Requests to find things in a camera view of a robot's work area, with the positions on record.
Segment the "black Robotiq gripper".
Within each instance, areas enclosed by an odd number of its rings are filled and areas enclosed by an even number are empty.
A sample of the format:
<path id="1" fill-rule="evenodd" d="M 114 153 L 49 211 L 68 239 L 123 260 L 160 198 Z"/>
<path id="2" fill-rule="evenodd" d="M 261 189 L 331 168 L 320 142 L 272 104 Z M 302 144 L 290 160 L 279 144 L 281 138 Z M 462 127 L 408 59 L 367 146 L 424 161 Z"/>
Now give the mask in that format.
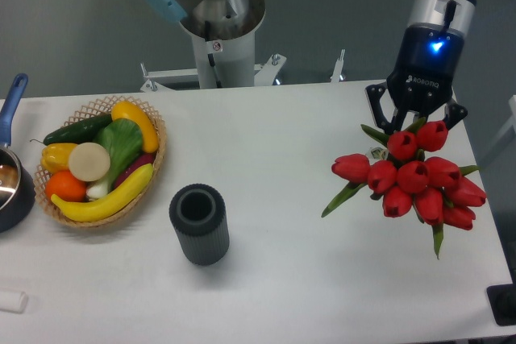
<path id="1" fill-rule="evenodd" d="M 475 9 L 476 0 L 414 0 L 387 83 L 365 88 L 373 120 L 387 135 L 402 129 L 408 111 L 428 115 L 446 103 L 448 131 L 468 116 L 452 98 L 452 82 Z M 387 91 L 394 103 L 391 120 L 381 106 Z"/>

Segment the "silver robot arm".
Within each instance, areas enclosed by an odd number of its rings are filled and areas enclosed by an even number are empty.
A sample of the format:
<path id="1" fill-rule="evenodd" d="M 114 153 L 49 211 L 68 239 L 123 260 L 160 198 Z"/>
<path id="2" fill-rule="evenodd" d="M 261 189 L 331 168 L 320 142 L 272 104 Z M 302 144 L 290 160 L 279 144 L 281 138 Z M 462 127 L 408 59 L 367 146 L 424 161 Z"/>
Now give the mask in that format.
<path id="1" fill-rule="evenodd" d="M 250 85 L 254 48 L 215 54 L 254 33 L 264 19 L 264 0 L 145 0 L 169 23 L 179 23 L 197 44 L 200 83 L 207 88 Z M 399 131 L 408 113 L 428 117 L 439 108 L 447 128 L 467 116 L 452 97 L 452 82 L 477 0 L 414 0 L 393 71 L 366 95 L 376 125 Z"/>

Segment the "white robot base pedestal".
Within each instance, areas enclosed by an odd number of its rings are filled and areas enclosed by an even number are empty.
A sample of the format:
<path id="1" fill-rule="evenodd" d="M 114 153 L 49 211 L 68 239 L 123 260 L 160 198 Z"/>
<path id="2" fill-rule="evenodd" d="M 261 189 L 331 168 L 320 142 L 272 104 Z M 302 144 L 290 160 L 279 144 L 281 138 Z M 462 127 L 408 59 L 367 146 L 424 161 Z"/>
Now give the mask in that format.
<path id="1" fill-rule="evenodd" d="M 254 32 L 227 40 L 205 40 L 196 35 L 192 35 L 191 39 L 201 89 L 255 84 Z"/>

